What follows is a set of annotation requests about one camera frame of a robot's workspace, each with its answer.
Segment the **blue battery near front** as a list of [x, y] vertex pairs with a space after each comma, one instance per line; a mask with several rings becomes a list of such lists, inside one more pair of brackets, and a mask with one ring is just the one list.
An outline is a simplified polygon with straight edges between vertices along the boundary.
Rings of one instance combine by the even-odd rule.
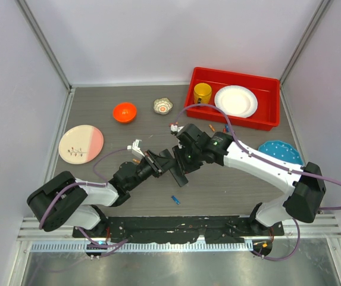
[[175, 196], [171, 196], [171, 198], [177, 205], [180, 204], [180, 201]]

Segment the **orange bowl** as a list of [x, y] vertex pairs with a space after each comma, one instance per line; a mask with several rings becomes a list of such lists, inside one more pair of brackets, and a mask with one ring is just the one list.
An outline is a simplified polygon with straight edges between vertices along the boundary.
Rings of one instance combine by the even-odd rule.
[[119, 123], [128, 124], [136, 118], [137, 108], [130, 102], [117, 104], [112, 112], [113, 118]]

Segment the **small floral bowl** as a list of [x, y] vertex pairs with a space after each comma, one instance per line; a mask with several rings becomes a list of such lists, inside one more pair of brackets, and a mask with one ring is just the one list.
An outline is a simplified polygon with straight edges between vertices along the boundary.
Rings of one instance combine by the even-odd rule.
[[153, 110], [158, 114], [168, 114], [173, 108], [173, 103], [167, 98], [158, 98], [154, 101]]

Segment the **blue polka dot plate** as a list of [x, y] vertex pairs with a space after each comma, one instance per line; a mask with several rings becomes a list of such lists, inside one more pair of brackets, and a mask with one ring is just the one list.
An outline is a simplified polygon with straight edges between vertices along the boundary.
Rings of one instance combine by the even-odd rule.
[[258, 151], [288, 163], [304, 164], [300, 153], [292, 145], [283, 141], [267, 141], [258, 147]]

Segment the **pink cream plate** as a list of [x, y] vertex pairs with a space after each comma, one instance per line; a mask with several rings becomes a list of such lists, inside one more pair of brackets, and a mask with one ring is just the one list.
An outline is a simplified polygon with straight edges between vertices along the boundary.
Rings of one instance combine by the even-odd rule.
[[104, 146], [102, 132], [91, 125], [78, 125], [62, 136], [58, 153], [70, 164], [85, 164], [95, 159]]

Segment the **white paper plate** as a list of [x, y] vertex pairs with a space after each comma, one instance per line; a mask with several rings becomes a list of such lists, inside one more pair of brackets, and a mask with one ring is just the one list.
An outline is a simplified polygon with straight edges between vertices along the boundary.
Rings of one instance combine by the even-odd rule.
[[228, 116], [251, 117], [258, 109], [258, 100], [249, 89], [230, 85], [217, 91], [214, 104]]

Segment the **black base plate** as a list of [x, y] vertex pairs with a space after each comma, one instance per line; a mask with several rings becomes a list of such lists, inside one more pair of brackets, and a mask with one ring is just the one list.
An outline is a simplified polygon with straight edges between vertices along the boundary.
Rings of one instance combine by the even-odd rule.
[[284, 235], [281, 222], [271, 227], [257, 226], [247, 216], [110, 216], [84, 231], [91, 238], [109, 238], [112, 243], [127, 240], [136, 244], [193, 244], [201, 235], [207, 244]]

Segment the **red plastic bin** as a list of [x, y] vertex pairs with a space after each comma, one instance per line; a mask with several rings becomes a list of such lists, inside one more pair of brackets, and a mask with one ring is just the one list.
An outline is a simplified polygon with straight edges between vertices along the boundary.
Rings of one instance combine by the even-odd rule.
[[209, 104], [228, 116], [231, 124], [270, 131], [280, 124], [280, 82], [277, 79], [196, 67], [184, 105], [194, 101], [194, 87], [206, 83], [212, 93]]

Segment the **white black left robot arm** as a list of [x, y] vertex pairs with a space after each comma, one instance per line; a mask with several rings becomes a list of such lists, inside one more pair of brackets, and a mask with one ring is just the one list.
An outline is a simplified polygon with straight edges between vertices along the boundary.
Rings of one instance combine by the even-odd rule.
[[153, 176], [158, 178], [177, 166], [165, 149], [159, 154], [148, 150], [140, 162], [121, 163], [105, 183], [88, 182], [63, 171], [30, 194], [27, 205], [39, 221], [39, 229], [51, 232], [63, 225], [85, 229], [99, 238], [107, 224], [97, 206], [118, 207], [130, 198], [130, 191]]

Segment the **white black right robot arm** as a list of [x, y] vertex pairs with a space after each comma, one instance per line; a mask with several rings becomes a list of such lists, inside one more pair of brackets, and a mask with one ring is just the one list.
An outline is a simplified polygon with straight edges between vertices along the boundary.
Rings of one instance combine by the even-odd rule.
[[170, 130], [178, 140], [173, 151], [183, 173], [194, 172], [204, 163], [216, 163], [256, 176], [283, 192], [279, 198], [254, 207], [248, 219], [253, 234], [262, 235], [290, 218], [304, 223], [315, 220], [326, 193], [318, 165], [288, 163], [254, 150], [227, 133], [209, 136], [194, 124], [171, 125]]

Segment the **yellow mug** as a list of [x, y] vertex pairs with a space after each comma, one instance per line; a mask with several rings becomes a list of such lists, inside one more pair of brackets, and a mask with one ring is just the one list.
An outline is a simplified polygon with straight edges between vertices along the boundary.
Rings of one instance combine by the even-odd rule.
[[212, 87], [207, 83], [198, 83], [193, 89], [193, 102], [195, 104], [209, 104]]

